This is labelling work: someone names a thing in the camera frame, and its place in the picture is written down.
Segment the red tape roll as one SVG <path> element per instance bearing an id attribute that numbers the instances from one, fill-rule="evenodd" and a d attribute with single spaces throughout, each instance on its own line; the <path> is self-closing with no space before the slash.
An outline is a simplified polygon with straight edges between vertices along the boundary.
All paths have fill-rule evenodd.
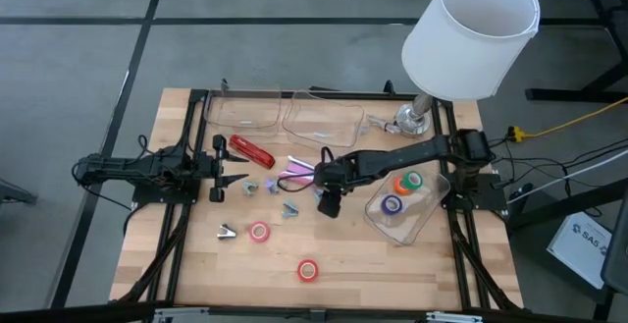
<path id="1" fill-rule="evenodd" d="M 304 259 L 299 262 L 296 273 L 301 282 L 313 282 L 319 276 L 318 264 L 312 259 Z"/>

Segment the green tape roll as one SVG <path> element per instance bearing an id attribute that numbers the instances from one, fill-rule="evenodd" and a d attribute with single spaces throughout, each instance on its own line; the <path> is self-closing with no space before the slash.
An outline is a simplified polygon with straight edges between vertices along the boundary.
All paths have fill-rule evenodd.
<path id="1" fill-rule="evenodd" d="M 416 171 L 410 171 L 403 175 L 401 183 L 407 189 L 417 190 L 423 186 L 423 177 Z"/>

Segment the black desk frame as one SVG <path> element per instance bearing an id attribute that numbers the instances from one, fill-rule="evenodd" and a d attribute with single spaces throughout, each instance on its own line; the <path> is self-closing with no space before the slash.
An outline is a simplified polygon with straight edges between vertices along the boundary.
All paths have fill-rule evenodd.
<path id="1" fill-rule="evenodd" d="M 596 16 L 591 18 L 541 18 L 546 27 L 591 27 L 601 28 L 609 36 L 619 55 L 619 62 L 580 89 L 528 88 L 525 96 L 530 101 L 614 103 L 628 98 L 628 92 L 613 91 L 611 88 L 628 78 L 628 48 L 623 44 L 616 25 L 611 18 L 612 10 L 602 0 L 589 0 Z"/>

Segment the white lamp shade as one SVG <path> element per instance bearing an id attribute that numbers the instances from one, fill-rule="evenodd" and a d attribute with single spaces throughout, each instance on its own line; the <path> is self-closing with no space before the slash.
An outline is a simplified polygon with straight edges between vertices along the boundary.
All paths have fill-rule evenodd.
<path id="1" fill-rule="evenodd" d="M 401 48 L 402 67 L 420 92 L 398 110 L 398 127 L 420 135 L 435 100 L 495 95 L 540 20 L 539 0 L 432 0 Z"/>

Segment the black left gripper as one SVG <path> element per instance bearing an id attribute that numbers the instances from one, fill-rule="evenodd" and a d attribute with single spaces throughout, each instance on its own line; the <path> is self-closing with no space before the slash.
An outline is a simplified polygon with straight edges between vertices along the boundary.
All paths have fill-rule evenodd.
<path id="1" fill-rule="evenodd" d="M 196 180 L 214 181 L 214 186 L 210 188 L 209 200 L 211 202 L 223 202 L 225 191 L 230 184 L 248 177 L 248 174 L 223 175 L 222 161 L 247 162 L 247 159 L 231 154 L 227 149 L 227 140 L 222 135 L 214 135 L 212 147 L 216 151 L 214 156 L 208 155 L 205 151 L 197 151 L 194 155 L 194 178 Z"/>

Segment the pink tape roll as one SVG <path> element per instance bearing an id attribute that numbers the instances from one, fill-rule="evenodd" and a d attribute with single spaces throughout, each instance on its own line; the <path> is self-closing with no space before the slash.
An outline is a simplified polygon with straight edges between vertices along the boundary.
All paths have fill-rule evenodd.
<path id="1" fill-rule="evenodd" d="M 269 225 L 263 221 L 256 221 L 249 227 L 249 237 L 254 242 L 265 242 L 271 234 Z"/>

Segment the dark stand foot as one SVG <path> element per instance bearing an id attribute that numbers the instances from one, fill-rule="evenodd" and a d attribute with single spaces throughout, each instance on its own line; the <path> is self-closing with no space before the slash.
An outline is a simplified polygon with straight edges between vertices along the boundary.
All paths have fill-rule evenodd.
<path id="1" fill-rule="evenodd" d="M 0 205 L 5 203 L 22 203 L 32 206 L 36 203 L 37 196 L 24 188 L 20 188 L 0 178 Z"/>

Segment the silver metal bracket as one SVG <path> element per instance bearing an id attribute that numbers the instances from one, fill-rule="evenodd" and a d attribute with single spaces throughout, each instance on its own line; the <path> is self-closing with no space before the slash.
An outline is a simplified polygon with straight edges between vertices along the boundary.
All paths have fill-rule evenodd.
<path id="1" fill-rule="evenodd" d="M 428 312 L 425 320 L 427 323 L 484 323 L 481 316 L 441 311 Z"/>
<path id="2" fill-rule="evenodd" d="M 154 311 L 151 323 L 173 323 L 175 318 L 187 316 L 207 315 L 208 307 L 171 307 L 160 308 Z"/>

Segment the red stapler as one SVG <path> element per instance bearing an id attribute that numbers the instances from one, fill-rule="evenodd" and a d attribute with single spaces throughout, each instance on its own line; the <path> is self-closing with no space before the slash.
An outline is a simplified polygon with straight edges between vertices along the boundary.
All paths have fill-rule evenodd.
<path id="1" fill-rule="evenodd" d="M 275 158 L 266 150 L 258 147 L 240 135 L 231 135 L 229 146 L 244 155 L 250 161 L 270 170 L 276 163 Z"/>

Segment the white cardboard box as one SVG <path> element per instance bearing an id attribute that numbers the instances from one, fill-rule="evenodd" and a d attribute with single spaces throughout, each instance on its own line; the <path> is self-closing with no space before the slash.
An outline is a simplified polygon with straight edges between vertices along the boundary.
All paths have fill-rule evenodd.
<path id="1" fill-rule="evenodd" d="M 604 286 L 602 267 L 612 234 L 585 212 L 567 216 L 547 252 L 592 287 Z"/>

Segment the purple tape roll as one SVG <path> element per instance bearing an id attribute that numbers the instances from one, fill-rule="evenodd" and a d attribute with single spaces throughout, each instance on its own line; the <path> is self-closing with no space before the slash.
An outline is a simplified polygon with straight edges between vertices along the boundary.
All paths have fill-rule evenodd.
<path id="1" fill-rule="evenodd" d="M 381 209 L 385 215 L 393 216 L 399 213 L 403 208 L 401 198 L 394 194 L 386 195 L 381 202 Z"/>

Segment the clear plastic bin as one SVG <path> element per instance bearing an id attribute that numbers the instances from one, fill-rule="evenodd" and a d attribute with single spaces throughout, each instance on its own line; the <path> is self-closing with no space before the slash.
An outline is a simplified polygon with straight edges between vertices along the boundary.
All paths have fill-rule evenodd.
<path id="1" fill-rule="evenodd" d="M 346 153 L 358 139 L 364 115 L 359 105 L 298 90 L 289 101 L 282 126 L 291 142 L 315 149 L 327 146 L 335 153 Z"/>
<path id="2" fill-rule="evenodd" d="M 397 194 L 393 180 L 410 171 L 421 174 L 423 186 L 409 195 Z M 429 168 L 414 166 L 392 171 L 365 205 L 365 221 L 387 240 L 397 245 L 411 245 L 449 191 L 449 181 Z M 399 196 L 403 202 L 402 210 L 393 216 L 385 215 L 381 209 L 381 202 L 388 194 Z"/>
<path id="3" fill-rule="evenodd" d="M 274 127 L 282 111 L 279 89 L 210 90 L 205 120 L 233 129 L 262 130 Z"/>

